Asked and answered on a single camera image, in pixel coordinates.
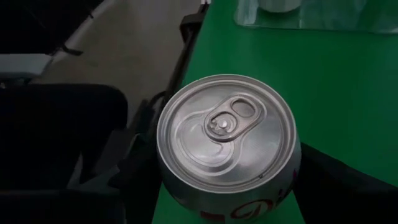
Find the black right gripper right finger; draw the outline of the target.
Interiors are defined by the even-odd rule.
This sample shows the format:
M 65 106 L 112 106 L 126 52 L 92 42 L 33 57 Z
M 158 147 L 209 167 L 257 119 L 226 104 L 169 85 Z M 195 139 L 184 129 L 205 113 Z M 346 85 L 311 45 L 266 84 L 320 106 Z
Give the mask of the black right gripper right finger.
M 398 187 L 301 148 L 294 195 L 306 224 L 398 224 Z

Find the silver diet cola can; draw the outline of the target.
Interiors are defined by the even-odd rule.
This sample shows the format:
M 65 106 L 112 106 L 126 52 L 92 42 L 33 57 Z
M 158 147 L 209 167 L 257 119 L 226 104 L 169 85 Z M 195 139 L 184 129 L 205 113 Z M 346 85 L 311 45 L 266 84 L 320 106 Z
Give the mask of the silver diet cola can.
M 267 12 L 290 12 L 301 6 L 302 0 L 259 0 L 259 7 Z
M 157 124 L 162 181 L 203 218 L 241 224 L 275 210 L 302 158 L 286 101 L 259 80 L 219 74 L 180 89 Z

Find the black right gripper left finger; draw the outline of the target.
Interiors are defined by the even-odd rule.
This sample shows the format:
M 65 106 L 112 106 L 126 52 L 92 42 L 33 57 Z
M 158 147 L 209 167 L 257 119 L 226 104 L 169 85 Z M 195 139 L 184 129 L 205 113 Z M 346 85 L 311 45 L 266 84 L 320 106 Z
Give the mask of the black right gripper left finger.
M 108 185 L 119 190 L 127 224 L 151 224 L 162 180 L 156 142 L 137 135 L 117 168 Z

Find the black bulky object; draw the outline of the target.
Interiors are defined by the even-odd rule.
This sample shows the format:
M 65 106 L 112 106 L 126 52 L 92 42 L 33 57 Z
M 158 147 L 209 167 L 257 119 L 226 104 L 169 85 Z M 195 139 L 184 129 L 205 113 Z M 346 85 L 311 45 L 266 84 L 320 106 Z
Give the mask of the black bulky object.
M 111 133 L 124 129 L 128 103 L 99 84 L 34 84 L 0 89 L 0 190 L 63 189 L 79 158 L 81 182 Z

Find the white diagonal bar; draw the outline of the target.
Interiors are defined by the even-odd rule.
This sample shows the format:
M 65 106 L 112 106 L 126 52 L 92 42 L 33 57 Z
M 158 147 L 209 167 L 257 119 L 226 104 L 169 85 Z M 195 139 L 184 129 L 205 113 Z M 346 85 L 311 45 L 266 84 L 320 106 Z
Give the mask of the white diagonal bar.
M 67 47 L 77 47 L 79 41 L 88 32 L 89 28 L 94 24 L 94 22 L 99 20 L 99 17 L 106 11 L 112 8 L 118 0 L 104 0 L 99 4 L 92 12 L 93 18 L 88 16 L 85 21 L 77 28 L 77 30 L 70 36 L 70 38 L 65 42 Z

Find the black aluminium table frame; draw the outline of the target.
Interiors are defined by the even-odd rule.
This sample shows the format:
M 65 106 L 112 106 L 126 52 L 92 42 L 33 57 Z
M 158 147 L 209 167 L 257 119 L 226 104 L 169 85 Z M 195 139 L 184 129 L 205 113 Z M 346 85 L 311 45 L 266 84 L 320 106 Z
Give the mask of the black aluminium table frame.
M 160 102 L 160 107 L 162 108 L 180 88 L 209 6 L 210 4 L 205 1 L 200 4 L 198 12 L 183 17 L 179 29 L 184 46 L 169 84 L 164 91 L 155 94 L 150 100 L 141 101 L 131 123 L 131 127 L 135 126 L 135 133 L 147 133 L 150 130 L 153 120 L 157 117 L 154 108 L 155 104 Z

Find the white metal bracket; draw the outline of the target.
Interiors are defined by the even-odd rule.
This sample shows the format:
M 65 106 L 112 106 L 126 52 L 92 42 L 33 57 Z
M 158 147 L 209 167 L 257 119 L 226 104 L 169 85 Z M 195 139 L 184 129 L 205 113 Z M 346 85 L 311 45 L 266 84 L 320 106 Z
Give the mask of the white metal bracket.
M 52 60 L 46 54 L 0 54 L 0 79 L 39 77 Z

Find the clear plastic bin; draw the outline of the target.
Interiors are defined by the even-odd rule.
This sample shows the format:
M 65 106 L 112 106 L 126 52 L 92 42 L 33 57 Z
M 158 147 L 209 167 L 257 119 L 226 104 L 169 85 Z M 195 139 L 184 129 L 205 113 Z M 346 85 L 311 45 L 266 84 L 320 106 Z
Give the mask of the clear plastic bin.
M 302 0 L 290 12 L 267 12 L 259 0 L 238 0 L 239 26 L 398 34 L 398 0 Z

